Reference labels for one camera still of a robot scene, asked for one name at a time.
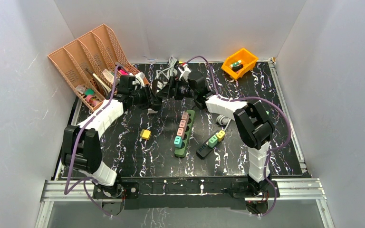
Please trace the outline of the pink plug adapter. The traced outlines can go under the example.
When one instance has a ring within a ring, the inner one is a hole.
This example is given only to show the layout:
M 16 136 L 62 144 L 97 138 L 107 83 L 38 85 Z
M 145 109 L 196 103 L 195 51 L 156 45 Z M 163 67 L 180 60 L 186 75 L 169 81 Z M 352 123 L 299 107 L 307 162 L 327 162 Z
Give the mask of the pink plug adapter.
M 184 121 L 188 121 L 189 120 L 189 113 L 188 112 L 184 112 L 182 114 L 181 119 L 184 120 Z
M 180 123 L 179 123 L 179 128 L 182 128 L 185 131 L 186 127 L 187 127 L 187 121 L 186 120 L 181 120 Z
M 177 136 L 180 136 L 180 137 L 184 137 L 184 134 L 185 134 L 185 129 L 184 128 L 178 128 L 178 130 L 177 130 Z

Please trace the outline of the yellow plug adapter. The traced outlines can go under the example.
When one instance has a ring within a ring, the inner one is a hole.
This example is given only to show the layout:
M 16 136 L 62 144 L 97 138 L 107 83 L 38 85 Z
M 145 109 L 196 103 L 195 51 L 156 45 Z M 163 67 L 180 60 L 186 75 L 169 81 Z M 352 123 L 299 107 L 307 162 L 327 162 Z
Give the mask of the yellow plug adapter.
M 146 129 L 143 129 L 141 132 L 140 132 L 140 137 L 144 140 L 149 140 L 150 137 L 151 137 L 152 133 L 151 131 L 149 130 L 146 130 Z

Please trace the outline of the dark green power strip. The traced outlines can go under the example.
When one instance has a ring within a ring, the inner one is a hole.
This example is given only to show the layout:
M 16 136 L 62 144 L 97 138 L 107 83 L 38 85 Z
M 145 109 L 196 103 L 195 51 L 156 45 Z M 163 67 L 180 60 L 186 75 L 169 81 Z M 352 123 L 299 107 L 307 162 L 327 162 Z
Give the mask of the dark green power strip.
M 187 121 L 187 127 L 185 130 L 185 134 L 183 139 L 182 148 L 178 149 L 174 147 L 174 155 L 178 158 L 184 158 L 186 156 L 187 146 L 189 144 L 190 136 L 192 134 L 192 128 L 195 120 L 195 111 L 194 110 L 187 110 L 185 112 L 189 113 L 189 120 Z

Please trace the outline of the teal plug adapter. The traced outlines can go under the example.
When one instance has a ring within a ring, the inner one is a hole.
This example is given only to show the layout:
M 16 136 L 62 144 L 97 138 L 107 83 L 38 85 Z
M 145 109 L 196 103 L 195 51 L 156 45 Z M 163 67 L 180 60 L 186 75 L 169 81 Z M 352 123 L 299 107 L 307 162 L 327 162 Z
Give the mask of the teal plug adapter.
M 173 143 L 175 148 L 180 149 L 183 147 L 183 138 L 181 136 L 176 136 Z

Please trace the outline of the black power strip with USB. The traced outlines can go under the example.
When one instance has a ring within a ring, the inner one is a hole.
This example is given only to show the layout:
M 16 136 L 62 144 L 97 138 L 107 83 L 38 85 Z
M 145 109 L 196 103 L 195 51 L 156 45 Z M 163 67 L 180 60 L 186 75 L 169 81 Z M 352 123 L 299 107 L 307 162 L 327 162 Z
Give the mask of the black power strip with USB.
M 217 144 L 216 144 L 216 146 L 214 147 L 214 148 L 210 148 L 208 145 L 207 145 L 207 141 L 208 141 L 208 139 L 207 140 L 205 140 L 205 142 L 196 150 L 196 155 L 200 158 L 200 159 L 205 159 L 214 149 L 216 149 L 219 145 L 220 145 L 220 143 L 221 142 L 218 142 Z

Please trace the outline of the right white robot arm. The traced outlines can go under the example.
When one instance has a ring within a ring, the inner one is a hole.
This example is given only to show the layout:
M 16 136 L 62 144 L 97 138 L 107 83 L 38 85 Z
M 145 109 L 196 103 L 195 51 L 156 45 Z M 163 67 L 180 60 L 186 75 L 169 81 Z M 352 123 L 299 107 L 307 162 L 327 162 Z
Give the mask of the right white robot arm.
M 266 164 L 267 151 L 275 127 L 262 105 L 262 102 L 267 102 L 266 99 L 260 97 L 229 99 L 217 95 L 210 90 L 203 77 L 177 79 L 172 76 L 167 82 L 155 79 L 152 91 L 156 97 L 164 99 L 191 98 L 198 108 L 234 120 L 239 136 L 249 152 L 248 176 L 252 179 L 249 183 L 249 192 L 255 197 L 260 197 L 267 191 L 268 186 L 265 182 L 269 175 Z

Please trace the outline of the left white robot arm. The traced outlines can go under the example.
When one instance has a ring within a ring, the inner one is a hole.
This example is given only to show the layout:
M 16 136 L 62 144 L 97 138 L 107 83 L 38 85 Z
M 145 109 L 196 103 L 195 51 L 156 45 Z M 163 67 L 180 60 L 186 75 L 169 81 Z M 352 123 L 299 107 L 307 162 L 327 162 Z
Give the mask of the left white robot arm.
M 87 119 L 65 128 L 61 162 L 70 170 L 95 179 L 105 186 L 104 190 L 110 197 L 117 198 L 123 192 L 123 185 L 116 181 L 116 171 L 103 162 L 100 138 L 128 108 L 137 106 L 158 111 L 162 102 L 144 82 L 143 73 L 121 75 L 112 92 L 112 97 L 104 100 Z

